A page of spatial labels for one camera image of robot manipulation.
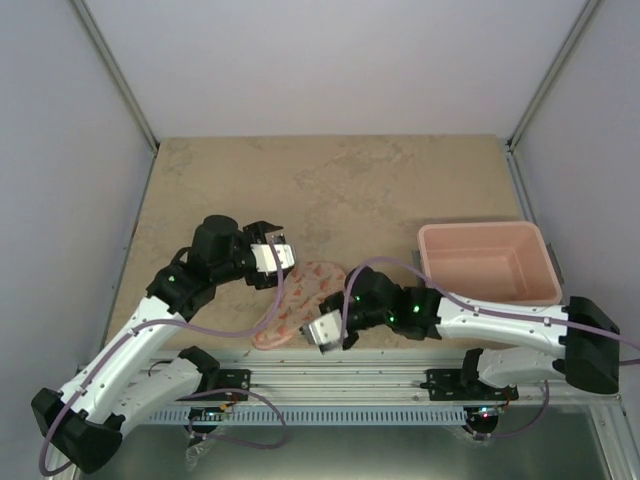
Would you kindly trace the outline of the floral mesh laundry bag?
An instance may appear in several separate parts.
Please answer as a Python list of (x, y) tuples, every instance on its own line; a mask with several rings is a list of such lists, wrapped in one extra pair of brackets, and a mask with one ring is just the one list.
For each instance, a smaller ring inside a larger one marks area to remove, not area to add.
[(327, 261), (305, 261), (297, 265), (284, 281), (283, 298), (275, 317), (251, 341), (255, 349), (272, 350), (299, 335), (299, 328), (314, 320), (319, 305), (344, 287), (345, 271)]

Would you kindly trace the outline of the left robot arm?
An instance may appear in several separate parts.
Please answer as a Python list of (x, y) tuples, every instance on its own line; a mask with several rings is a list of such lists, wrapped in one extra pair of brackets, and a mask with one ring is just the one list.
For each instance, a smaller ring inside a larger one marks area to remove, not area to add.
[(86, 474), (104, 467), (124, 438), (151, 414), (182, 399), (223, 398), (249, 393), (220, 380), (220, 364), (198, 347), (182, 350), (159, 373), (135, 382), (151, 356), (212, 302), (217, 289), (242, 280), (257, 290), (284, 294), (284, 280), (296, 264), (292, 245), (278, 226), (257, 221), (245, 227), (224, 215), (211, 215), (158, 271), (137, 308), (97, 356), (57, 390), (43, 388), (31, 408), (44, 436), (39, 468), (46, 477), (55, 447)]

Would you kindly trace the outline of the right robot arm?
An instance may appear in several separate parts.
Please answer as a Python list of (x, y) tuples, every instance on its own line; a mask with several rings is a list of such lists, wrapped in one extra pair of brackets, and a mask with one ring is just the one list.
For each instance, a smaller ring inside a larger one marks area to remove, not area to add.
[(593, 394), (619, 390), (617, 325), (591, 300), (524, 306), (478, 302), (426, 286), (405, 286), (369, 267), (352, 271), (345, 291), (320, 303), (300, 329), (321, 352), (348, 350), (360, 332), (386, 326), (409, 340), (475, 339), (502, 349), (466, 352), (458, 384), (481, 399), (493, 389), (560, 379)]

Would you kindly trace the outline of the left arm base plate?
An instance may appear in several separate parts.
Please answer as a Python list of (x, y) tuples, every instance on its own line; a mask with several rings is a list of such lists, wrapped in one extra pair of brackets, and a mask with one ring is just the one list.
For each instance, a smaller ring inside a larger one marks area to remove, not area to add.
[(196, 400), (231, 403), (246, 401), (251, 375), (249, 369), (216, 369), (205, 373), (194, 392), (194, 395), (199, 394)]

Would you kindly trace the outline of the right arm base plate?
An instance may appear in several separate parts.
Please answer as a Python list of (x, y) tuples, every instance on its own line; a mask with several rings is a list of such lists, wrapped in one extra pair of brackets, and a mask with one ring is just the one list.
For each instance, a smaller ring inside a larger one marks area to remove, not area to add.
[(477, 378), (466, 378), (461, 369), (428, 369), (419, 387), (426, 390), (431, 401), (515, 401), (516, 387), (496, 388)]

